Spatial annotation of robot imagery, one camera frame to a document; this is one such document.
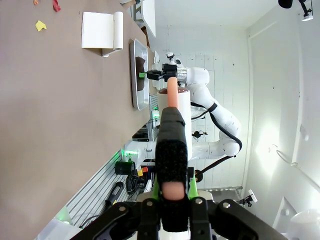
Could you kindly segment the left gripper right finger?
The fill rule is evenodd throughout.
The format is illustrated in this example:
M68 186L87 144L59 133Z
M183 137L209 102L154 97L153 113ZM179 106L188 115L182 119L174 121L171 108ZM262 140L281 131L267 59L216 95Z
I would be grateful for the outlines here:
M187 173L190 238L211 240L212 231L228 240L285 240L281 233L232 199L219 203L200 197L195 173Z

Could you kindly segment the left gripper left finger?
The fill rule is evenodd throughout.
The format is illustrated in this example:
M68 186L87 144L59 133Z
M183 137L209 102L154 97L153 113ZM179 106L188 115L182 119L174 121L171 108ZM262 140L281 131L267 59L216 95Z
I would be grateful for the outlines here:
M161 228L159 201L118 202L83 229L85 240L157 240Z

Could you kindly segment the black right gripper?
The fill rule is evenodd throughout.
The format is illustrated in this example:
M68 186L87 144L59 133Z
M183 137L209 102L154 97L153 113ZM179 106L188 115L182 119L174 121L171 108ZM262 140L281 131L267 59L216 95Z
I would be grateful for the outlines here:
M162 65L162 71L159 70L149 70L147 72L140 72L138 74L139 78L147 77L150 80L159 81L163 79L165 82L171 77L177 77L178 68L176 64L165 63Z

